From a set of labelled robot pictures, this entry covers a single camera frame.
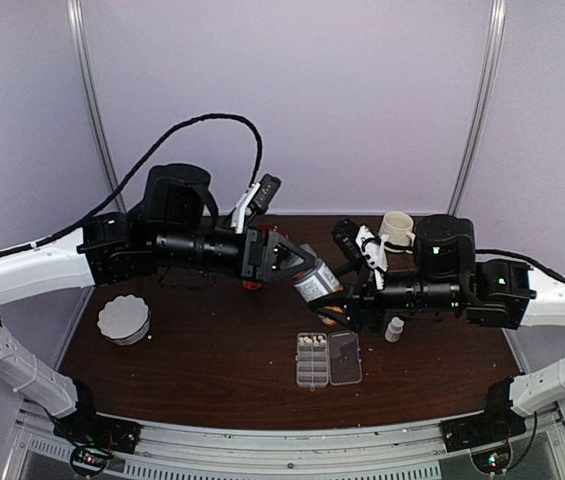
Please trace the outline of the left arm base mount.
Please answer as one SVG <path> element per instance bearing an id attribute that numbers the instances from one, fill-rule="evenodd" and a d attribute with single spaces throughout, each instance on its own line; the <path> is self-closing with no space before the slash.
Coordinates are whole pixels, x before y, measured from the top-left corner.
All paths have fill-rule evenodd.
<path id="1" fill-rule="evenodd" d="M 76 411 L 64 417 L 46 414 L 53 433 L 73 447 L 69 466 L 79 477 L 100 475 L 116 459 L 116 453 L 136 451 L 141 425 L 135 421 L 102 416 L 90 405 L 77 405 Z"/>

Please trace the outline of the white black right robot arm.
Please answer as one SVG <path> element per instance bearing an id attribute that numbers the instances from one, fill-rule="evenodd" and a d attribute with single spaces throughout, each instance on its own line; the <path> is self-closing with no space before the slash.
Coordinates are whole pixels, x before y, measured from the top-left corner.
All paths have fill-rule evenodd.
<path id="1" fill-rule="evenodd" d="M 522 254 L 477 248 L 467 218 L 423 217 L 405 247 L 349 220 L 332 236 L 357 282 L 308 305 L 352 331 L 377 328 L 387 313 L 419 312 L 508 330 L 565 326 L 565 276 Z"/>

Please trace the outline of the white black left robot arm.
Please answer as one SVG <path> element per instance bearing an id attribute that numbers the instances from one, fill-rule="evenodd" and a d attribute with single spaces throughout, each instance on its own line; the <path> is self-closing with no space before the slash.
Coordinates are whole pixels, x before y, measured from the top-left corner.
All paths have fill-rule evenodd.
<path id="1" fill-rule="evenodd" d="M 266 283 L 314 266 L 314 257 L 283 234 L 250 227 L 281 182 L 265 175 L 240 198 L 229 227 L 219 223 L 210 174 L 195 165 L 150 169 L 142 200 L 127 213 L 81 220 L 50 240 L 0 252 L 0 306 L 70 288 L 150 276 L 161 267 L 221 273 Z M 85 444 L 106 433 L 92 392 L 39 361 L 0 318 L 0 378 L 42 406 Z"/>

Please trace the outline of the grey lid pill bottle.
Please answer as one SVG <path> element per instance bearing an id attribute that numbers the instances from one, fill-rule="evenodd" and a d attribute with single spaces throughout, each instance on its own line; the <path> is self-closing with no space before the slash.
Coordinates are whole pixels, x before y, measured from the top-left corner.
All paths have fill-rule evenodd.
<path id="1" fill-rule="evenodd" d="M 293 285 L 300 296 L 307 302 L 314 301 L 332 293 L 343 290 L 343 286 L 335 274 L 318 257 L 315 250 L 308 244 L 302 244 L 301 248 L 310 253 L 315 264 L 312 268 L 302 271 L 293 277 Z"/>

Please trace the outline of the orange pill bottle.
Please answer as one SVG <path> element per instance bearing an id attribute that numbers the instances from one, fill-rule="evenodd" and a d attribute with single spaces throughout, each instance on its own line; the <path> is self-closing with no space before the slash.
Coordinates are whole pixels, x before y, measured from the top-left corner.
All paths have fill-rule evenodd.
<path id="1" fill-rule="evenodd" d="M 242 285 L 246 290 L 249 290 L 249 291 L 257 291 L 257 290 L 261 290 L 263 288 L 262 283 L 252 282 L 252 281 L 243 281 Z"/>

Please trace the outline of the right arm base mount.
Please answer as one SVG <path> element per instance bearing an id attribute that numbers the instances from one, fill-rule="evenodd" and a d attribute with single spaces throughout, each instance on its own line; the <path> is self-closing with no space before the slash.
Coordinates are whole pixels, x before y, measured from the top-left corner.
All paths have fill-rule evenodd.
<path id="1" fill-rule="evenodd" d="M 526 420 L 508 408 L 495 408 L 442 421 L 440 428 L 448 453 L 468 450 L 480 473 L 495 476 L 513 466 L 510 440 L 526 432 Z"/>

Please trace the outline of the clear plastic pill organizer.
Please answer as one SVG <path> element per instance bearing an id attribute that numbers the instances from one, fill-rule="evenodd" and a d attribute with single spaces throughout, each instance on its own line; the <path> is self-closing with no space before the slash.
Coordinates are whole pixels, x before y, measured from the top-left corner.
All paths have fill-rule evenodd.
<path id="1" fill-rule="evenodd" d="M 301 336 L 323 336 L 325 345 L 302 346 Z M 362 381 L 358 335 L 351 331 L 306 333 L 296 336 L 296 384 L 314 391 L 327 386 L 355 385 Z"/>

